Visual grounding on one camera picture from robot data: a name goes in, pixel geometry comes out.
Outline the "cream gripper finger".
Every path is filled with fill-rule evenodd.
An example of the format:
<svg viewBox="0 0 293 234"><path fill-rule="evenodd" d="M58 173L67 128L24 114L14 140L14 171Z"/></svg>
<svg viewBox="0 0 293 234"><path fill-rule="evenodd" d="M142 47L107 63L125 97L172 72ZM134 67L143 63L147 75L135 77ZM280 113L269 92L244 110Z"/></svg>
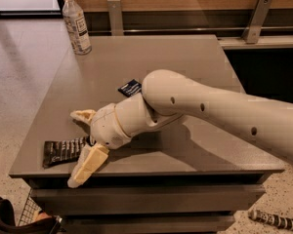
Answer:
<svg viewBox="0 0 293 234"><path fill-rule="evenodd" d="M96 111L93 109L74 110L70 113L70 117L76 121L90 125Z"/></svg>
<svg viewBox="0 0 293 234"><path fill-rule="evenodd" d="M67 185L69 188L77 188L105 162L109 150L101 144L93 146L86 144L81 151L77 165L74 167Z"/></svg>

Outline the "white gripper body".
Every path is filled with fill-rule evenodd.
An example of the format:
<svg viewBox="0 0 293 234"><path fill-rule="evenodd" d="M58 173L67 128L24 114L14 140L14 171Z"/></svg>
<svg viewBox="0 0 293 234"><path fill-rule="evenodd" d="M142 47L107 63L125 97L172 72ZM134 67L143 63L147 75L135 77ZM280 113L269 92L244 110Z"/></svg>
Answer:
<svg viewBox="0 0 293 234"><path fill-rule="evenodd" d="M118 149L131 140L120 127L114 103L96 112L91 120L90 136L92 140L108 149Z"/></svg>

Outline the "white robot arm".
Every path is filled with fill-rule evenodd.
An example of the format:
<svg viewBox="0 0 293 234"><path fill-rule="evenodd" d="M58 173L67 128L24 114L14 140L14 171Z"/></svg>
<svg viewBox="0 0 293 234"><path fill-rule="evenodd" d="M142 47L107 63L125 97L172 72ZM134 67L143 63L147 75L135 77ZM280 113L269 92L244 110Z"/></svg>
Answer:
<svg viewBox="0 0 293 234"><path fill-rule="evenodd" d="M153 132L183 115L202 119L293 162L293 103L217 89L171 70L148 74L142 90L97 111L75 110L70 116L90 127L67 185L77 188L99 169L108 152L133 137Z"/></svg>

